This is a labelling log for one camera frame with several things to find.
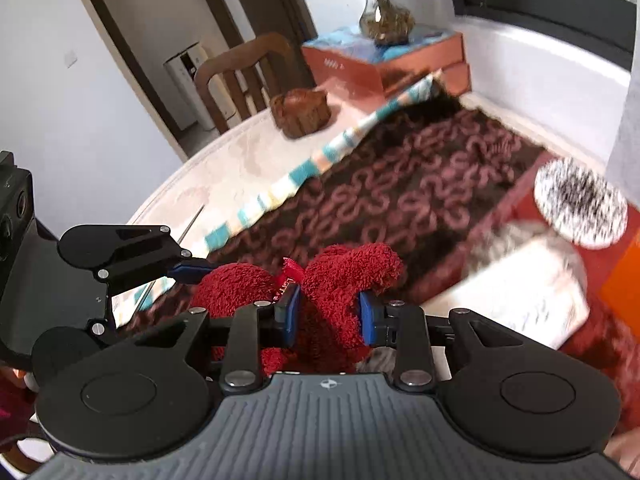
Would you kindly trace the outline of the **white speckled round cushion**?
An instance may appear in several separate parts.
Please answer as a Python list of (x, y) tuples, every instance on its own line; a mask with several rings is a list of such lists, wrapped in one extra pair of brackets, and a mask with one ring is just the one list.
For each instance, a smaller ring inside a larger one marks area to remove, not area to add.
[(559, 236), (583, 248), (611, 247), (627, 229), (623, 193), (572, 158), (555, 159), (538, 169), (534, 201)]

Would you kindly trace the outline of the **orange storage box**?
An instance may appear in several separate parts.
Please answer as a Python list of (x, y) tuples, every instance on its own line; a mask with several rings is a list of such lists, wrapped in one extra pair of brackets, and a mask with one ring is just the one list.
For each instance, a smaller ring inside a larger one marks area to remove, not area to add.
[(629, 327), (639, 327), (639, 239), (628, 247), (600, 289), (608, 307)]

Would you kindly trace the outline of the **patterned red table cloth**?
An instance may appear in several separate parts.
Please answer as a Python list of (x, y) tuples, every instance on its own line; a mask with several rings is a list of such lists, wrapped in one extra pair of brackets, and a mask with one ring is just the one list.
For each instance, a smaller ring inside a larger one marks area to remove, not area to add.
[[(480, 110), (438, 96), (391, 114), (340, 162), (210, 252), (215, 270), (249, 263), (279, 276), (332, 245), (383, 243), (404, 264), (387, 292), (430, 300), (469, 272), (480, 243), (532, 218), (533, 180), (549, 159)], [(175, 284), (126, 325), (139, 333), (190, 307), (198, 285)]]

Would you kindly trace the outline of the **white facial tissue pack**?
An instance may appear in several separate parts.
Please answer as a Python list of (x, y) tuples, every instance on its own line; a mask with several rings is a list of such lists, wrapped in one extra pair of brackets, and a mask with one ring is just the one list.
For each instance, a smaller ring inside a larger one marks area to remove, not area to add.
[(552, 349), (589, 318), (582, 257), (565, 240), (541, 235), (423, 305), (428, 315), (472, 310)]

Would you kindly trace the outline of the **orange gift box stack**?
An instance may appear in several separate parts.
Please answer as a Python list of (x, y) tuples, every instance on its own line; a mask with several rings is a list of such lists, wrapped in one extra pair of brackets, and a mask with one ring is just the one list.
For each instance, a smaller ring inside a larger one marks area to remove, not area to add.
[(460, 32), (416, 26), (408, 44), (379, 47), (356, 26), (302, 45), (319, 87), (360, 110), (373, 110), (430, 73), (452, 96), (471, 90), (471, 70)]

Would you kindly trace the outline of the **red plush towel toy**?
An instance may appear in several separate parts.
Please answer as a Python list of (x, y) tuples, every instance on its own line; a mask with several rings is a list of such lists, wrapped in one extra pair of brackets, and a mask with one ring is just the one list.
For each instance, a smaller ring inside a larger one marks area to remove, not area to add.
[(373, 243), (332, 245), (303, 269), (286, 264), (279, 276), (254, 264), (229, 263), (206, 275), (191, 304), (212, 318), (231, 318), (246, 304), (273, 298), (288, 271), (299, 278), (302, 293), (295, 342), (289, 349), (262, 349), (262, 369), (268, 375), (352, 373), (370, 353), (360, 335), (358, 295), (397, 287), (405, 274), (401, 258), (387, 245)]

